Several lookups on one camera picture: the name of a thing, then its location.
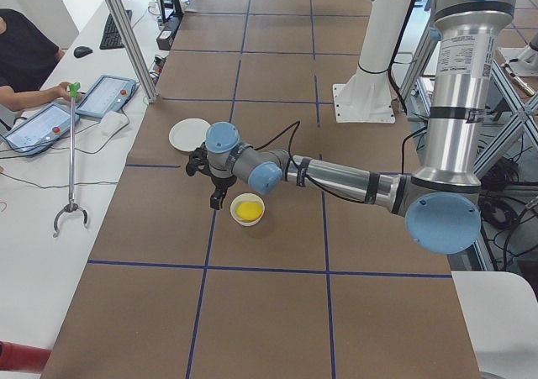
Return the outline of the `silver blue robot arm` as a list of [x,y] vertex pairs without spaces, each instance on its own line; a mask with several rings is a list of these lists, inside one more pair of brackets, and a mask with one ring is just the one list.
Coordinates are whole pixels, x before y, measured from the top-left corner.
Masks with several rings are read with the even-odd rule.
[[340,199],[376,204],[402,216],[411,239],[440,254],[471,246],[480,235],[481,182],[473,165],[486,113],[499,33],[512,21],[516,0],[433,0],[440,49],[424,128],[421,166],[386,175],[295,155],[262,151],[240,139],[228,122],[209,127],[205,171],[228,185],[240,180],[266,195],[279,182],[315,187]]

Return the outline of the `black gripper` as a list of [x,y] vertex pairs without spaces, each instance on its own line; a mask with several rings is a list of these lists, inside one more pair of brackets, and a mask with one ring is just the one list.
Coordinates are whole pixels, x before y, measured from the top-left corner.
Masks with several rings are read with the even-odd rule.
[[228,189],[236,183],[236,176],[229,171],[212,166],[209,167],[209,172],[214,185],[214,192],[210,196],[210,207],[221,209]]

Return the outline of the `person's forearm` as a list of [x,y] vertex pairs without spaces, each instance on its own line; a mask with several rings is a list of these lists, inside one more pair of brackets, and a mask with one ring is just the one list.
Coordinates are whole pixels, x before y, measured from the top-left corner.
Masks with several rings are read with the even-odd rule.
[[1,105],[13,112],[34,108],[52,102],[58,97],[55,88],[31,92],[15,92],[10,86],[0,88]]

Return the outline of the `person's hand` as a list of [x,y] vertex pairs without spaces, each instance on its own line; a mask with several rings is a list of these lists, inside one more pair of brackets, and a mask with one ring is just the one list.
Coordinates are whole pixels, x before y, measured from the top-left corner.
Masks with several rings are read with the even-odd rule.
[[67,102],[71,100],[71,94],[70,94],[70,83],[69,82],[61,82],[56,87],[53,88],[53,91],[57,95],[58,98],[63,98]]

